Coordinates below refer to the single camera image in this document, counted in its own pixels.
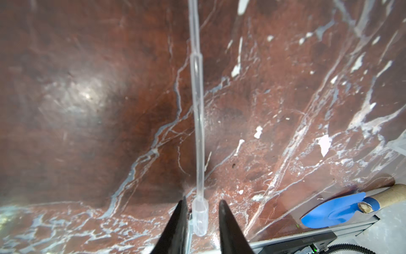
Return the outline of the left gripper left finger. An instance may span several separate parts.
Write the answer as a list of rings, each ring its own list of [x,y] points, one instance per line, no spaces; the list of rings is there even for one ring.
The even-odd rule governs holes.
[[[188,233],[188,204],[186,198],[178,202],[151,254],[185,254]]]

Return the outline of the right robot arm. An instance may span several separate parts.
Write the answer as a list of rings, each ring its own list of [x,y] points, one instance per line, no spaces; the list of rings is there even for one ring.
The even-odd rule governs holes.
[[[319,254],[333,254],[340,251],[354,251],[359,254],[376,254],[375,252],[369,250],[368,248],[358,246],[350,243],[334,244],[329,247],[322,249]]]

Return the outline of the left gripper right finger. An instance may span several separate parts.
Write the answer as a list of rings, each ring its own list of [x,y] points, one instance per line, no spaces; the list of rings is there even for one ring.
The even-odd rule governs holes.
[[[254,254],[227,202],[219,202],[219,235],[222,254]]]

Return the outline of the clear plastic pipette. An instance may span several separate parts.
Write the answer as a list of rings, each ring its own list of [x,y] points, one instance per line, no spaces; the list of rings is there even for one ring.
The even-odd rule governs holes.
[[[207,234],[209,204],[204,197],[205,181],[205,131],[204,131],[204,82],[203,55],[200,51],[200,26],[198,2],[188,1],[190,32],[190,78],[196,144],[196,196],[192,201],[193,232],[198,237]]]

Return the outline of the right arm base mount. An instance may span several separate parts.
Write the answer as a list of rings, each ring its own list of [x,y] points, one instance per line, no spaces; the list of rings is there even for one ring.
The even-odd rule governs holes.
[[[259,254],[318,254],[336,239],[336,234],[329,231],[285,242],[274,243],[265,246]]]

